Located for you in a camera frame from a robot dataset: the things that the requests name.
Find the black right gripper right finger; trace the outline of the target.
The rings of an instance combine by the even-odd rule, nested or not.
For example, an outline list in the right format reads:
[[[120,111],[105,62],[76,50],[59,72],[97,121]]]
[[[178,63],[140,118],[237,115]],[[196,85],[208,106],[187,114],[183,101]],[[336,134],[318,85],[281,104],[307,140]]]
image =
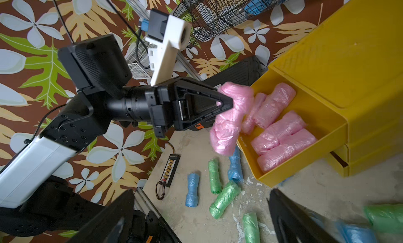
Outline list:
[[[271,190],[267,202],[278,242],[337,242],[279,189],[274,188]]]

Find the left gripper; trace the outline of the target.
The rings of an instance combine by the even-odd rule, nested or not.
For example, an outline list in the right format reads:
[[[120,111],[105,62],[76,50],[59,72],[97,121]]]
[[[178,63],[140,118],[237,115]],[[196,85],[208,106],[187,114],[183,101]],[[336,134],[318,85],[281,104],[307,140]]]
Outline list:
[[[190,107],[179,107],[179,100],[188,100],[192,106],[233,106],[231,97],[195,79],[177,77],[173,79],[173,85],[127,87],[126,127],[147,122],[152,125],[155,136],[163,138],[171,127],[177,131],[188,130],[231,109],[215,107],[195,111]]]

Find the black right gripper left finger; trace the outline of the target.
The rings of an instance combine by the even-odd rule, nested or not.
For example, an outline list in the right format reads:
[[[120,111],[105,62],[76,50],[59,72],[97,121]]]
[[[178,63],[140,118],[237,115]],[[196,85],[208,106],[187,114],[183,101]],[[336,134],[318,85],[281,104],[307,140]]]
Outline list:
[[[69,243],[125,243],[132,228],[134,192],[127,190],[80,229]]]

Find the pink trash bag roll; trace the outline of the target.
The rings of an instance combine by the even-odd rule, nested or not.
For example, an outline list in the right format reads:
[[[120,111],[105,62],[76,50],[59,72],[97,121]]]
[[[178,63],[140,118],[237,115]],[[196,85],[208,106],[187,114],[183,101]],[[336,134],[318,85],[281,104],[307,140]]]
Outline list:
[[[253,139],[251,146],[258,155],[262,155],[306,126],[305,121],[296,112],[290,111]]]
[[[218,91],[233,99],[233,108],[216,116],[210,131],[210,141],[215,152],[231,156],[237,145],[243,118],[253,106],[254,90],[228,81]]]
[[[253,132],[256,125],[255,122],[253,121],[253,116],[260,109],[262,103],[265,101],[266,98],[267,95],[264,93],[256,94],[252,108],[250,112],[246,115],[244,121],[242,122],[242,132],[244,134],[250,135]]]
[[[267,173],[316,142],[317,139],[313,134],[307,129],[302,129],[261,155],[257,162],[263,173]]]
[[[265,99],[258,111],[253,115],[255,124],[263,129],[268,128],[291,103],[296,94],[296,91],[288,84],[277,84],[273,92]]]

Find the yellow top drawer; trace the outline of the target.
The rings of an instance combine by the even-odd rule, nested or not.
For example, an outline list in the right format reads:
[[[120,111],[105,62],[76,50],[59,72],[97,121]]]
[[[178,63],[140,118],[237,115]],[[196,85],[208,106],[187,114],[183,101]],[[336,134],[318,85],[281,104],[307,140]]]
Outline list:
[[[238,145],[253,176],[269,187],[274,187],[347,142],[347,121],[321,97],[291,77],[269,69],[252,88],[255,93],[269,95],[280,83],[288,84],[296,91],[295,98],[282,114],[294,111],[307,124],[305,130],[292,135],[272,151],[272,155],[280,158],[281,164],[274,165],[268,172],[263,171],[263,157],[251,145],[252,140],[262,133],[262,129],[255,128],[251,135],[241,134],[238,138]]]

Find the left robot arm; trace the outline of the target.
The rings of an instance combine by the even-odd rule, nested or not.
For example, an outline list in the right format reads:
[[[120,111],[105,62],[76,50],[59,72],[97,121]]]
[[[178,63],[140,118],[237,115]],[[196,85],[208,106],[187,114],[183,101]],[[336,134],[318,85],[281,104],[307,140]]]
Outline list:
[[[230,97],[190,78],[128,87],[132,74],[111,34],[64,47],[58,59],[78,93],[1,170],[1,231],[9,235],[80,230],[103,210],[54,172],[104,135],[111,121],[148,122],[162,138],[171,127],[186,130],[233,107]]]

